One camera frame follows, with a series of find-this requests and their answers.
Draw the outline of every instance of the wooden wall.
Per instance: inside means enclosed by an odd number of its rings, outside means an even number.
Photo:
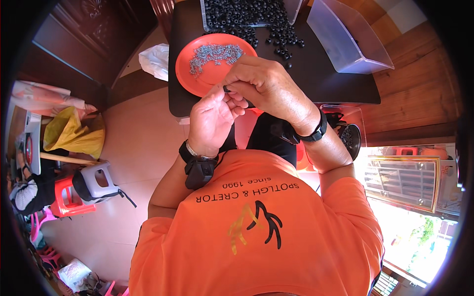
[[[374,73],[380,105],[359,105],[370,146],[454,142],[462,112],[457,78],[433,27],[404,34],[374,0],[339,0],[359,11],[377,34],[395,70]]]

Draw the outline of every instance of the floor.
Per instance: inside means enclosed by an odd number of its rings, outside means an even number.
[[[125,198],[114,197],[98,204],[95,212],[46,222],[41,231],[46,242],[66,260],[76,257],[101,278],[127,286],[130,260],[140,226],[147,218],[148,201],[178,156],[189,126],[179,125],[171,115],[167,87],[121,102],[105,111],[103,117],[106,139],[100,158],[111,163],[114,183],[137,208]],[[251,111],[237,118],[236,143],[240,149],[246,147],[256,119]],[[301,178],[314,189],[319,185],[317,173],[302,173]]]

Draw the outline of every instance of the yellow plastic bag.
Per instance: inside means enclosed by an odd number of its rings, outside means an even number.
[[[46,151],[63,148],[71,152],[90,154],[98,159],[105,140],[105,124],[98,115],[90,127],[82,127],[75,107],[59,112],[45,130],[43,148]]]

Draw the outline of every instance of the silver bracelet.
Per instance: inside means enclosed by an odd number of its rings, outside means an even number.
[[[198,154],[191,148],[191,146],[189,146],[189,141],[188,141],[188,140],[186,140],[186,149],[188,149],[189,153],[191,153],[192,156],[194,156],[194,157],[199,157],[199,158],[202,158],[202,159],[205,159],[205,160],[212,160],[212,159],[214,159],[214,158],[217,157],[217,155],[214,156],[214,157],[207,157],[207,156],[204,156],[204,155],[198,155]]]

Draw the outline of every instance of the clear plastic container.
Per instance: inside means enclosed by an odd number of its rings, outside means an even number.
[[[342,113],[341,120],[347,122],[347,124],[354,124],[360,130],[361,135],[361,147],[367,147],[367,138],[365,137],[365,125],[364,118],[362,117],[362,110],[359,107],[351,106],[340,106],[340,105],[321,105],[319,107],[324,114],[326,113]]]
[[[385,47],[357,10],[336,0],[314,0],[307,23],[337,72],[370,74],[395,69]]]
[[[300,11],[300,6],[303,0],[283,0],[285,4],[286,12],[288,13],[288,21],[290,25],[293,25],[296,21],[296,17],[298,16],[298,12]],[[204,27],[204,31],[209,32],[212,31],[211,28],[208,27],[206,21],[206,10],[204,8],[204,0],[201,0],[201,16],[202,16],[202,25]],[[250,25],[249,27],[269,27],[271,23],[261,22],[256,25]]]

